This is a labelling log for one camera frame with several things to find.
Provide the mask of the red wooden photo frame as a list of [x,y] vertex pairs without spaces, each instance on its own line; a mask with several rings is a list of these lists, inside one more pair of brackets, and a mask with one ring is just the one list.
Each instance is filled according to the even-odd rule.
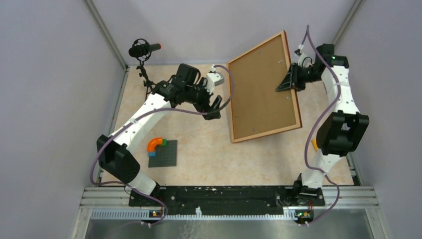
[[227,62],[230,141],[239,143],[303,126],[296,90],[277,92],[291,64],[284,30]]

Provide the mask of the yellow handled screwdriver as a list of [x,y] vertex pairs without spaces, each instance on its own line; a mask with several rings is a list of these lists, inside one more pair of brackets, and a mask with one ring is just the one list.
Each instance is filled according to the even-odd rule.
[[313,144],[314,150],[318,151],[318,145],[317,145],[316,139],[312,139],[312,144]]

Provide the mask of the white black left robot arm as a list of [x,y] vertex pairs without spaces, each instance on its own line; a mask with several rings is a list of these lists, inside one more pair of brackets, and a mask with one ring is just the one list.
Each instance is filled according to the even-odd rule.
[[224,76],[212,65],[209,72],[201,77],[199,69],[180,64],[176,74],[167,81],[154,85],[143,105],[118,130],[109,136],[97,139],[98,163],[121,183],[141,192],[141,200],[148,206],[159,201],[158,184],[140,168],[134,154],[150,130],[168,112],[177,111],[182,103],[192,104],[193,114],[202,115],[206,120],[220,118],[222,97],[218,95],[210,101],[214,89],[224,83]]

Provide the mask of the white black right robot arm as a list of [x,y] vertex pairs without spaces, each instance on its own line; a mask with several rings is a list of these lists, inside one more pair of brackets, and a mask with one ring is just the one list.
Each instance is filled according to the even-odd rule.
[[308,148],[312,135],[316,135],[317,151],[311,160],[305,159],[307,168],[294,182],[289,196],[298,205],[322,199],[321,188],[327,173],[341,158],[357,149],[370,122],[354,102],[347,57],[335,55],[333,44],[316,47],[315,60],[310,60],[302,49],[300,44],[295,51],[297,62],[290,64],[276,90],[302,91],[307,83],[322,81],[330,104],[318,117],[306,142]]

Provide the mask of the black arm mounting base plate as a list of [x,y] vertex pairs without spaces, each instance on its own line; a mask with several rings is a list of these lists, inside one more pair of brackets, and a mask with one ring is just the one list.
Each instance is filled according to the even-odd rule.
[[148,199],[130,193],[129,206],[168,208],[168,214],[192,215],[200,208],[206,216],[280,215],[284,207],[324,206],[322,190],[300,194],[287,186],[166,186]]

